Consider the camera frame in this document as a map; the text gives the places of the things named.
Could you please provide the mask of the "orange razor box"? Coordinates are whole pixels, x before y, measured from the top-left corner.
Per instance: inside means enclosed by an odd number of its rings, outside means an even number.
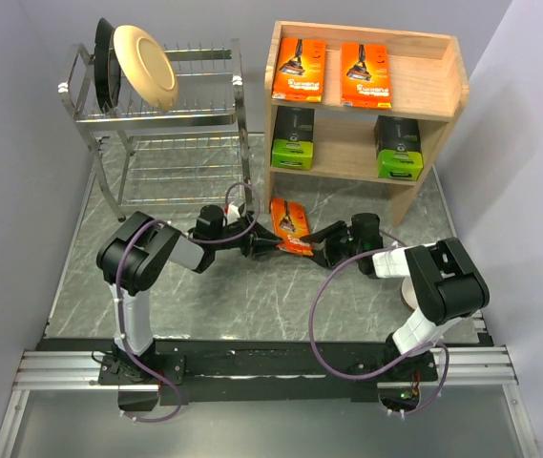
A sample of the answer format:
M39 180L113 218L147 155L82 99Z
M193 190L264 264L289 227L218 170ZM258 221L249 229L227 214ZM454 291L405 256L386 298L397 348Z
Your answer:
M320 103L324 92L326 43L317 39L285 37L281 41L272 98Z
M386 46L346 42L341 47L341 104L390 110L391 79Z
M295 201L272 198L270 212L274 233L282 239L278 248L289 254L312 257L312 245L302 241L302 237L310 234L304 207Z

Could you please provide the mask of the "black green razor box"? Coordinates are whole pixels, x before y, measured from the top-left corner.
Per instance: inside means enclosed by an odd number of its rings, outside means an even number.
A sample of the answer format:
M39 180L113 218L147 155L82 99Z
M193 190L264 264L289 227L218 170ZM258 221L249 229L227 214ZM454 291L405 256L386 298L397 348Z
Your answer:
M416 181L424 166L418 121L380 115L374 135L378 177Z
M280 106L271 148L271 165L290 170L310 170L314 152L313 109Z

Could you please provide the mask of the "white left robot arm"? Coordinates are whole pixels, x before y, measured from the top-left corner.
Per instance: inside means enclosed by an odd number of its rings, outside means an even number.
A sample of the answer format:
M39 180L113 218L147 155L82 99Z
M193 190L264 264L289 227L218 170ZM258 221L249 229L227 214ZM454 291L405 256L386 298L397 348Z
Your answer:
M96 266L113 291L115 347L126 355L121 372L141 384L155 372L150 289L166 264L202 273L220 250L237 249L247 258L276 250L282 239L256 221L252 211L206 205L195 227L184 233L168 222L134 212L101 246Z

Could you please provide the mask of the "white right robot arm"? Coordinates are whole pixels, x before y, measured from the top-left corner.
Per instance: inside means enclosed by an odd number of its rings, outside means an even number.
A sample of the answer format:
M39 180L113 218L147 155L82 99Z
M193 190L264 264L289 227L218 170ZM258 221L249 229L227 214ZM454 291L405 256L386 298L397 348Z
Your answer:
M403 281L402 300L412 313L388 336L383 367L390 378L404 380L416 369L417 356L489 304L490 290L460 239L385 247L384 234L378 215L359 213L350 223L339 220L300 241L313 247L318 265L332 270L323 287L352 262L372 280Z

